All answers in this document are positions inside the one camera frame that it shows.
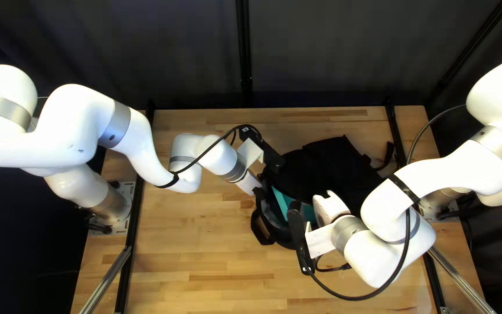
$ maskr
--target black strap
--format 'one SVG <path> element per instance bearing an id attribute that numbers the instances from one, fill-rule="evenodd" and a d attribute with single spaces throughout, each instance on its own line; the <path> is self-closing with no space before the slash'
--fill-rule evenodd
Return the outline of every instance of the black strap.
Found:
<path id="1" fill-rule="evenodd" d="M 272 245 L 272 244 L 274 244 L 276 242 L 274 232 L 270 232 L 270 230 L 269 230 L 269 235 L 267 237 L 267 235 L 265 235 L 263 233 L 263 231 L 261 230 L 261 227 L 259 227 L 259 222 L 258 222 L 259 219 L 261 220 L 261 222 L 263 223 L 263 225 L 268 230 L 267 224 L 264 222 L 263 218 L 261 217 L 261 209 L 257 208 L 251 214 L 251 231 L 255 235 L 255 238 L 257 240 L 259 240 L 259 243 L 261 243 L 261 245 Z"/>
<path id="2" fill-rule="evenodd" d="M 393 153 L 394 153 L 394 143 L 387 142 L 387 152 L 385 153 L 385 160 L 383 161 L 383 164 L 380 167 L 373 169 L 375 171 L 383 170 L 386 166 L 389 165 Z"/>
<path id="3" fill-rule="evenodd" d="M 410 190 L 406 183 L 402 182 L 402 180 L 400 180 L 400 178 L 398 178 L 396 175 L 391 174 L 387 179 L 394 183 L 399 189 L 401 189 L 402 192 L 404 192 L 404 194 L 406 194 L 412 200 L 412 202 L 419 202 L 419 197 L 415 195 L 415 193 Z"/>
<path id="4" fill-rule="evenodd" d="M 170 172 L 170 173 L 173 174 L 173 179 L 170 182 L 168 182 L 164 185 L 160 185 L 160 186 L 155 185 L 155 187 L 157 187 L 159 189 L 169 188 L 172 185 L 176 184 L 180 180 L 180 176 L 177 173 L 175 173 L 175 172 Z"/>

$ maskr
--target black backpack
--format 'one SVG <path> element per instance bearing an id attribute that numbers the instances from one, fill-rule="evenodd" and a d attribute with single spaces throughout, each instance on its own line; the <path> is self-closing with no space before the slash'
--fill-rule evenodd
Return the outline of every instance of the black backpack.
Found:
<path id="1" fill-rule="evenodd" d="M 282 157 L 285 163 L 278 173 L 265 167 L 258 175 L 262 188 L 256 188 L 256 209 L 251 215 L 251 230 L 262 245 L 278 243 L 287 249 L 295 249 L 275 193 L 302 202 L 312 203 L 313 195 L 325 195 L 333 191 L 348 206 L 352 215 L 360 217 L 361 204 L 383 179 L 377 173 L 392 157 L 394 145 L 387 143 L 383 166 L 372 168 L 371 159 L 361 155 L 345 137 L 331 138 L 309 143 L 302 149 L 290 151 Z"/>

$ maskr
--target wooden tabletop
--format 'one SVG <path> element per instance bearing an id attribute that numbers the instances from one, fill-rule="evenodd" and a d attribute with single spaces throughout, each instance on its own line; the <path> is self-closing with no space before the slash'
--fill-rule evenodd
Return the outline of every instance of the wooden tabletop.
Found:
<path id="1" fill-rule="evenodd" d="M 397 107 L 405 149 L 427 122 L 422 106 Z M 156 151 L 167 167 L 173 138 L 183 132 L 221 135 L 239 124 L 255 125 L 281 154 L 312 141 L 345 134 L 372 166 L 382 163 L 392 135 L 384 107 L 331 107 L 237 110 L 157 110 L 153 127 Z M 241 142 L 236 140 L 234 146 Z M 418 143 L 414 161 L 437 158 L 431 132 Z M 263 165 L 251 170 L 260 173 Z M 388 175 L 389 165 L 380 172 Z M 134 181 L 121 154 L 109 151 L 103 177 Z M 261 246 L 249 227 L 254 197 L 234 184 L 203 171 L 200 189 L 185 195 L 145 184 L 137 232 L 128 313 L 435 313 L 422 259 L 375 298 L 347 302 L 334 298 L 298 269 L 296 254 L 278 245 Z M 432 224 L 436 247 L 481 293 L 460 223 Z M 78 313 L 125 244 L 125 236 L 90 237 L 73 300 Z M 344 264 L 341 255 L 326 255 L 321 266 Z M 453 313 L 474 308 L 437 266 L 447 306 Z M 318 274 L 327 286 L 345 295 L 373 289 L 353 270 Z M 96 313 L 113 313 L 118 278 Z"/>

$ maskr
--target black cable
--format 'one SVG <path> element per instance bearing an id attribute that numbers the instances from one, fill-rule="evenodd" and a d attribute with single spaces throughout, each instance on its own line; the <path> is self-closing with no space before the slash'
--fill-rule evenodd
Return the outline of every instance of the black cable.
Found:
<path id="1" fill-rule="evenodd" d="M 431 120 L 429 120 L 429 122 L 422 127 L 421 131 L 415 137 L 414 142 L 412 143 L 412 147 L 410 147 L 410 152 L 408 152 L 408 158 L 406 159 L 406 164 L 409 164 L 410 161 L 412 160 L 412 155 L 414 154 L 414 148 L 415 148 L 415 146 L 418 144 L 418 141 L 421 138 L 423 132 L 425 132 L 425 130 L 427 130 L 427 128 L 430 125 L 432 125 L 436 120 L 438 120 L 442 116 L 446 115 L 450 111 L 457 110 L 457 109 L 460 109 L 460 108 L 464 108 L 465 106 L 466 106 L 465 104 L 461 104 L 460 106 L 449 108 L 449 109 L 447 109 L 447 110 L 439 113 L 437 116 L 433 117 Z"/>
<path id="2" fill-rule="evenodd" d="M 404 261 L 406 260 L 406 253 L 408 253 L 409 244 L 410 244 L 410 209 L 408 208 L 408 210 L 406 210 L 406 237 L 404 238 L 404 248 L 402 249 L 402 255 L 400 257 L 400 261 L 398 261 L 398 265 L 396 266 L 396 269 L 394 269 L 394 272 L 390 275 L 390 278 L 385 283 L 383 283 L 383 285 L 380 286 L 378 289 L 374 290 L 371 293 L 366 294 L 365 296 L 357 296 L 357 297 L 343 296 L 337 292 L 334 292 L 333 290 L 325 286 L 321 281 L 319 281 L 309 267 L 305 267 L 305 270 L 307 274 L 310 275 L 311 278 L 313 278 L 313 280 L 317 282 L 319 286 L 321 286 L 321 288 L 323 288 L 326 292 L 330 293 L 331 295 L 347 301 L 362 301 L 369 298 L 373 298 L 374 296 L 380 294 L 384 289 L 386 289 L 391 284 L 391 282 L 394 281 L 394 278 L 396 278 L 396 276 L 400 272 L 402 265 L 404 265 Z M 307 265 L 303 256 L 300 256 L 299 259 L 301 260 L 302 265 Z"/>
<path id="3" fill-rule="evenodd" d="M 234 141 L 235 141 L 235 134 L 236 134 L 236 132 L 234 132 L 234 136 L 232 137 L 232 141 L 230 142 L 230 146 L 234 145 Z"/>
<path id="4" fill-rule="evenodd" d="M 417 143 L 418 143 L 420 137 L 422 136 L 423 132 L 425 132 L 425 130 L 427 130 L 427 128 L 430 125 L 432 125 L 436 120 L 438 120 L 440 117 L 444 116 L 445 114 L 449 113 L 450 111 L 453 111 L 453 110 L 456 110 L 456 109 L 459 109 L 459 108 L 463 108 L 465 106 L 466 105 L 463 104 L 463 105 L 460 105 L 460 106 L 456 106 L 456 107 L 452 107 L 450 109 L 447 109 L 447 110 L 439 113 L 437 116 L 435 116 L 434 118 L 432 118 L 427 124 L 425 124 L 423 126 L 422 130 L 415 137 L 414 142 L 412 143 L 412 147 L 410 147 L 410 152 L 408 153 L 408 158 L 406 160 L 406 164 L 409 164 L 410 161 L 412 160 L 412 154 L 414 152 L 415 146 L 417 145 Z M 385 283 L 383 283 L 382 286 L 380 286 L 378 289 L 374 290 L 373 292 L 366 294 L 365 296 L 350 297 L 350 296 L 341 295 L 341 294 L 339 294 L 339 293 L 331 290 L 330 288 L 328 288 L 327 286 L 325 286 L 321 281 L 319 281 L 319 279 L 317 279 L 317 277 L 315 277 L 315 275 L 313 274 L 313 272 L 311 271 L 311 269 L 309 267 L 305 267 L 304 269 L 306 270 L 307 274 L 310 275 L 311 278 L 313 278 L 313 280 L 315 282 L 317 282 L 317 284 L 319 286 L 321 286 L 321 288 L 323 288 L 326 292 L 330 293 L 331 295 L 333 295 L 333 296 L 335 296 L 337 298 L 340 298 L 340 299 L 347 300 L 347 301 L 362 301 L 362 300 L 366 300 L 366 299 L 369 299 L 369 298 L 373 298 L 374 296 L 380 294 L 384 289 L 386 289 L 394 281 L 394 279 L 396 278 L 396 276 L 400 272 L 400 270 L 402 268 L 402 265 L 404 265 L 404 261 L 406 260 L 406 255 L 408 253 L 408 246 L 409 246 L 409 244 L 410 244 L 410 208 L 408 208 L 408 210 L 406 210 L 406 237 L 404 238 L 404 247 L 402 248 L 402 255 L 400 257 L 400 260 L 398 261 L 398 265 L 394 269 L 394 272 L 390 275 L 390 278 Z M 307 263 L 305 262 L 305 260 L 304 260 L 304 258 L 302 256 L 299 256 L 299 259 L 301 260 L 301 264 L 307 265 Z M 320 271 L 320 272 L 323 272 L 323 271 L 329 272 L 329 271 L 333 270 L 333 269 L 319 270 L 317 268 L 317 262 L 318 262 L 318 259 L 315 260 L 315 269 L 317 269 L 318 271 Z"/>
<path id="5" fill-rule="evenodd" d="M 318 263 L 319 263 L 319 260 L 322 258 L 322 255 L 317 257 L 315 259 L 315 270 L 317 270 L 318 272 L 321 272 L 321 273 L 327 273 L 327 272 L 335 272 L 337 270 L 346 270 L 346 269 L 351 269 L 352 266 L 350 266 L 349 263 L 346 263 L 340 267 L 333 267 L 333 268 L 319 268 L 318 267 Z"/>
<path id="6" fill-rule="evenodd" d="M 178 170 L 178 171 L 174 171 L 172 172 L 173 174 L 180 174 L 182 172 L 184 172 L 185 170 L 193 167 L 193 165 L 195 165 L 196 163 L 199 162 L 199 160 L 201 160 L 201 158 L 203 158 L 206 153 L 210 152 L 210 150 L 212 148 L 214 148 L 214 146 L 216 146 L 216 144 L 218 144 L 220 141 L 222 140 L 225 140 L 227 139 L 228 136 L 230 136 L 230 134 L 232 132 L 235 132 L 236 130 L 238 129 L 242 129 L 244 127 L 248 127 L 250 129 L 253 129 L 258 135 L 259 135 L 259 138 L 262 139 L 262 135 L 261 133 L 259 132 L 259 130 L 257 130 L 256 127 L 252 126 L 252 125 L 248 125 L 248 124 L 241 124 L 241 125 L 238 125 L 238 126 L 235 126 L 233 127 L 231 130 L 229 130 L 228 132 L 224 133 L 224 135 L 220 136 L 219 139 L 217 139 L 216 141 L 214 141 L 214 143 L 211 144 L 211 146 L 209 146 L 207 149 L 205 149 L 205 151 L 203 153 L 201 153 L 195 160 L 193 160 L 192 162 L 189 163 L 189 165 L 185 166 L 184 168 L 182 168 L 181 170 Z"/>

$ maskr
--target metal rail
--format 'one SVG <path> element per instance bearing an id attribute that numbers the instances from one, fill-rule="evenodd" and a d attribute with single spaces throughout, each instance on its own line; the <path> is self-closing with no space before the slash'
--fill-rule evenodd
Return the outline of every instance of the metal rail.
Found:
<path id="1" fill-rule="evenodd" d="M 462 291 L 462 293 L 470 300 L 470 302 L 482 313 L 485 314 L 497 314 L 496 311 L 492 309 L 491 306 L 470 286 L 468 282 L 459 274 L 459 272 L 447 261 L 446 258 L 435 248 L 432 246 L 428 253 L 436 260 L 437 263 L 441 267 L 443 267 L 444 271 L 450 275 L 452 280 L 455 282 L 457 287 Z"/>
<path id="2" fill-rule="evenodd" d="M 117 276 L 117 273 L 119 273 L 127 259 L 131 256 L 131 248 L 131 246 L 126 246 L 119 256 L 117 256 L 117 259 L 113 262 L 110 269 L 108 269 L 108 272 L 104 275 L 104 278 L 102 278 L 102 281 L 98 284 L 87 303 L 84 304 L 83 309 L 80 310 L 80 314 L 91 314 L 94 312 L 96 306 L 98 306 L 98 303 L 115 279 L 115 276 Z"/>

